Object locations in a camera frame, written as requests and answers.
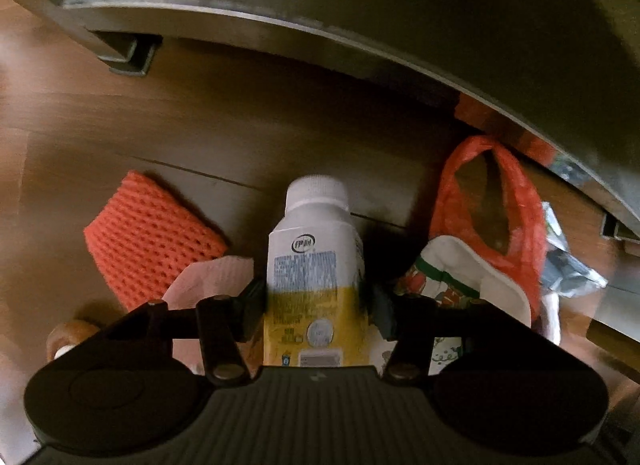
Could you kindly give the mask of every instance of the green stripe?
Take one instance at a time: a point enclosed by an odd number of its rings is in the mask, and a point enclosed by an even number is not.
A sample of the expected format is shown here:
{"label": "green stripe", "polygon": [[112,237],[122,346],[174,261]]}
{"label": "green stripe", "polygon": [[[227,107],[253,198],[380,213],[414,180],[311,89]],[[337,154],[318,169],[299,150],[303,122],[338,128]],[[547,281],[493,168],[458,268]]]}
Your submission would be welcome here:
{"label": "green stripe", "polygon": [[415,268],[421,271],[429,279],[447,283],[449,286],[452,286],[453,288],[462,292],[467,297],[471,297],[472,299],[480,299],[480,292],[474,290],[470,286],[460,283],[460,281],[454,279],[450,273],[444,270],[438,270],[438,268],[430,265],[423,258],[418,257],[418,259],[415,260],[414,264]]}

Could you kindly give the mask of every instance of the ribbed black surface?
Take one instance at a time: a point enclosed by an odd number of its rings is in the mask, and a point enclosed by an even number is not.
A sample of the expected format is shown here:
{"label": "ribbed black surface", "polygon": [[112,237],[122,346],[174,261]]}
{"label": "ribbed black surface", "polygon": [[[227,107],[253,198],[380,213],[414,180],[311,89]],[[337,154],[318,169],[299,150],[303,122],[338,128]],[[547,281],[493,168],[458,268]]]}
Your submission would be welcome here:
{"label": "ribbed black surface", "polygon": [[90,459],[47,448],[30,465],[400,465],[601,463],[588,448],[504,456],[457,435],[418,389],[373,368],[265,368],[254,384],[213,394],[198,419],[155,449]]}

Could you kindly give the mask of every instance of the barcode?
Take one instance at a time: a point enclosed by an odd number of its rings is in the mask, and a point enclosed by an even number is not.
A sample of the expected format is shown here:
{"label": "barcode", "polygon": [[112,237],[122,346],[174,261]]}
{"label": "barcode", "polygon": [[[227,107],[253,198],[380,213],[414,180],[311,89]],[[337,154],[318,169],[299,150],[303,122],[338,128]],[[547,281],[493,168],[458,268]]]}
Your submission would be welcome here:
{"label": "barcode", "polygon": [[342,365],[342,352],[307,350],[300,352],[301,368],[339,368]]}
{"label": "barcode", "polygon": [[283,255],[273,265],[273,291],[337,289],[335,252]]}

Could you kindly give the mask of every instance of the screw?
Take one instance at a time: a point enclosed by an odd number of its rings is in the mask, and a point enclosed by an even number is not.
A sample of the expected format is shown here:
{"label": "screw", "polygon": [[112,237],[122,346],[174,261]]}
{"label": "screw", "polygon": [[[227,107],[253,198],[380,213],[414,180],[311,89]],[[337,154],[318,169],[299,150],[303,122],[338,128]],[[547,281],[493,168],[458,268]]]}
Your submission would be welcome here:
{"label": "screw", "polygon": [[244,375],[244,368],[238,364],[220,364],[213,369],[213,376],[222,381],[237,380]]}
{"label": "screw", "polygon": [[413,364],[394,364],[388,369],[389,376],[397,381],[410,381],[418,378],[420,369]]}

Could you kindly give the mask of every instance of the yellow label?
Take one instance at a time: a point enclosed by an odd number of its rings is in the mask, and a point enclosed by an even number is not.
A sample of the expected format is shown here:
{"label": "yellow label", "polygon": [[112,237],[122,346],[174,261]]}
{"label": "yellow label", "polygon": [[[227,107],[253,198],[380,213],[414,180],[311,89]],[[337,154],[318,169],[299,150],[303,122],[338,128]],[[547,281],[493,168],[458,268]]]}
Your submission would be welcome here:
{"label": "yellow label", "polygon": [[353,286],[270,292],[265,315],[268,366],[363,366],[367,315]]}

